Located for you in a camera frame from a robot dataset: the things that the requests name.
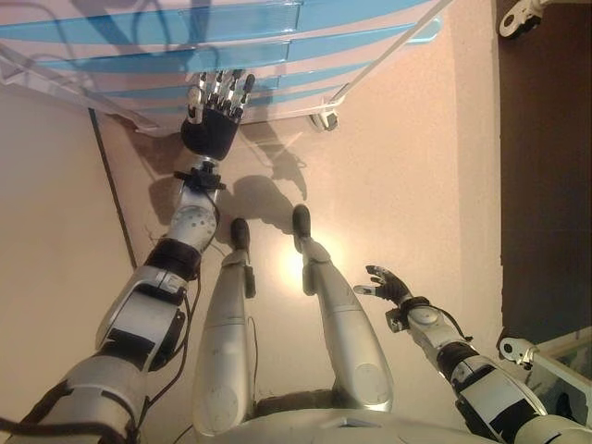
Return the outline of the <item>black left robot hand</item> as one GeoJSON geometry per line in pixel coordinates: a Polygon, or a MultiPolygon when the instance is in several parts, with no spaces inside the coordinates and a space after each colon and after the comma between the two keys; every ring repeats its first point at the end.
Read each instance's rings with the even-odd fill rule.
{"type": "Polygon", "coordinates": [[[208,73],[202,72],[190,87],[180,135],[191,152],[216,161],[227,157],[255,85],[255,76],[248,74],[239,90],[242,75],[242,69],[229,76],[219,70],[210,83],[208,73]]]}

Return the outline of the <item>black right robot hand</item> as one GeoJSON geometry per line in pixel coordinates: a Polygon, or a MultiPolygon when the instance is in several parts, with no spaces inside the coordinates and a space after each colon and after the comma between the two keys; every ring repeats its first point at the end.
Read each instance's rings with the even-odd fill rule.
{"type": "Polygon", "coordinates": [[[374,296],[397,306],[412,298],[406,284],[388,269],[378,265],[367,265],[365,269],[375,286],[356,285],[353,287],[355,293],[374,296]]]}

